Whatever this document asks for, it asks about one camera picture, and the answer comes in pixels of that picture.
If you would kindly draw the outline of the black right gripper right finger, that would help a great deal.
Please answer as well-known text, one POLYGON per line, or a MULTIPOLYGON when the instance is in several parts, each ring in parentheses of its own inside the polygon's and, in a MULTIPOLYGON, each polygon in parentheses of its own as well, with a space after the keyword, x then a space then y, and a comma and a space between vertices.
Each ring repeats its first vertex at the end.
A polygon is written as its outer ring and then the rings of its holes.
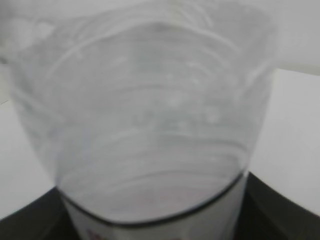
POLYGON ((320 217, 250 173, 235 240, 318 240, 320 217))

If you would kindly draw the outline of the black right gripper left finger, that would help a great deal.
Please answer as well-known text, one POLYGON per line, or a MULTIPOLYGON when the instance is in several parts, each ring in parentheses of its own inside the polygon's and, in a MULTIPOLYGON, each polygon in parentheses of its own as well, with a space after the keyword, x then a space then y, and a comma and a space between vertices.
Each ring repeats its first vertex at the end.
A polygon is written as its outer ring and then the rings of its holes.
POLYGON ((59 192, 53 188, 0 221, 2 240, 78 240, 59 192))

